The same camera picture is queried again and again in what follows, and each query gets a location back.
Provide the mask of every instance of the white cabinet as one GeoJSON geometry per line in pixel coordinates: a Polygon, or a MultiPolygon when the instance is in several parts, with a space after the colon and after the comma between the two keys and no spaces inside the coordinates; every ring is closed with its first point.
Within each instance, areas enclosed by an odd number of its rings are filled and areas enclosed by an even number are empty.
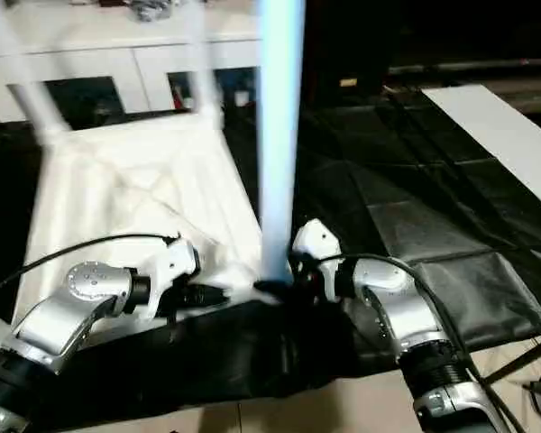
{"type": "MultiPolygon", "coordinates": [[[[249,68],[259,64],[258,41],[212,42],[208,47],[212,69],[249,68]]],[[[169,74],[191,69],[189,50],[187,45],[134,49],[151,111],[175,107],[169,74]]]]}
{"type": "MultiPolygon", "coordinates": [[[[49,52],[28,55],[40,81],[110,77],[125,113],[148,111],[148,99],[130,49],[49,52]]],[[[25,119],[9,85],[15,84],[0,58],[0,122],[25,119]]]]}
{"type": "MultiPolygon", "coordinates": [[[[187,7],[156,23],[138,23],[127,7],[71,6],[66,1],[22,2],[6,13],[36,78],[51,81],[109,77],[125,113],[174,108],[172,75],[191,70],[187,7]]],[[[213,69],[259,64],[253,0],[219,0],[205,13],[213,69]]],[[[24,119],[0,57],[0,122],[24,119]]]]}

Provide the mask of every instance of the floor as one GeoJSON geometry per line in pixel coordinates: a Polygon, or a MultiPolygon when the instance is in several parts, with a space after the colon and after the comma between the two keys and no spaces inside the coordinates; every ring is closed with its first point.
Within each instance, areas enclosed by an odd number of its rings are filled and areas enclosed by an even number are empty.
{"type": "MultiPolygon", "coordinates": [[[[483,374],[534,345],[524,341],[485,350],[473,357],[483,374]]],[[[520,384],[537,379],[541,360],[496,384],[526,431],[541,433],[520,384]]],[[[284,400],[241,401],[182,410],[170,415],[79,430],[87,433],[395,433],[418,432],[411,398],[399,372],[338,380],[323,389],[284,400]]]]}

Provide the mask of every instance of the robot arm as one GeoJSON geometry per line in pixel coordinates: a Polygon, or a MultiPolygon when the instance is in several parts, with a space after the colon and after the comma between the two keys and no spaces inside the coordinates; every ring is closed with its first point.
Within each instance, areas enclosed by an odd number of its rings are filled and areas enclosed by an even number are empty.
{"type": "MultiPolygon", "coordinates": [[[[318,220],[300,229],[293,249],[315,259],[340,253],[335,236],[318,220]]],[[[377,312],[425,432],[509,433],[485,390],[467,373],[433,302],[410,275],[373,259],[324,262],[319,270],[325,299],[355,297],[377,312]]]]}
{"type": "Polygon", "coordinates": [[[36,305],[0,349],[0,433],[22,432],[32,412],[100,318],[147,305],[154,318],[162,294],[199,269],[192,245],[179,239],[141,269],[77,264],[60,288],[36,305]]]}

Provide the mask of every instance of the black fabric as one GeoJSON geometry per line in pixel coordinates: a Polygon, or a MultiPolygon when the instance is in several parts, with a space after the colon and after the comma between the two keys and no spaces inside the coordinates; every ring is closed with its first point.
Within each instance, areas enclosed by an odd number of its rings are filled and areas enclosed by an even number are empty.
{"type": "MultiPolygon", "coordinates": [[[[257,208],[255,118],[253,107],[229,110],[225,137],[257,208]]],[[[541,334],[541,202],[424,97],[302,111],[293,230],[314,217],[345,252],[415,266],[472,349],[541,334]]],[[[36,428],[284,396],[386,371],[394,361],[375,319],[348,299],[251,302],[84,350],[36,428]]]]}
{"type": "MultiPolygon", "coordinates": [[[[27,124],[0,124],[0,281],[23,264],[41,167],[41,148],[27,124]]],[[[18,281],[0,290],[0,318],[14,313],[18,281]]]]}

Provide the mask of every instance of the white cloth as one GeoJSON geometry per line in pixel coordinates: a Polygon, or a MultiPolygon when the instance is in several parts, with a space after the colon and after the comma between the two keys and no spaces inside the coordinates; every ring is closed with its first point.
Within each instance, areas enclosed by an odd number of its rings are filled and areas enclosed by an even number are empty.
{"type": "MultiPolygon", "coordinates": [[[[252,297],[261,233],[220,130],[200,115],[177,115],[58,134],[45,146],[26,252],[29,263],[99,236],[180,233],[198,250],[202,278],[252,297]]],[[[85,260],[135,267],[165,248],[129,239],[88,247],[28,272],[14,323],[85,260]]]]}

